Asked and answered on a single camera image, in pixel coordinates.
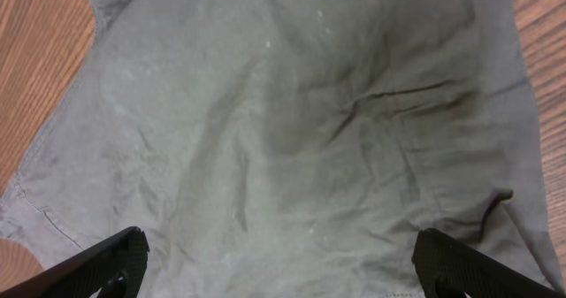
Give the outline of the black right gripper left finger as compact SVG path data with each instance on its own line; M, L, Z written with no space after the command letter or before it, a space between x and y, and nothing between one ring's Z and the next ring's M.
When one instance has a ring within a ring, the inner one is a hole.
M144 231L130 226L1 293L1 298L136 298L147 270Z

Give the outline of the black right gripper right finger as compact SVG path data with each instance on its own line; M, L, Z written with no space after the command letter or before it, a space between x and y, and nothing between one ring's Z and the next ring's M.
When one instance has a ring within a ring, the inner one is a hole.
M411 257L426 298L564 298L433 228L420 231Z

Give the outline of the grey shorts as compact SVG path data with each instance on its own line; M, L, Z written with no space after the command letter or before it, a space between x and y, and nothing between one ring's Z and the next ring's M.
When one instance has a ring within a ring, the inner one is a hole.
M1 201L45 266L137 225L143 297L419 297L433 227L554 290L512 0L90 0Z

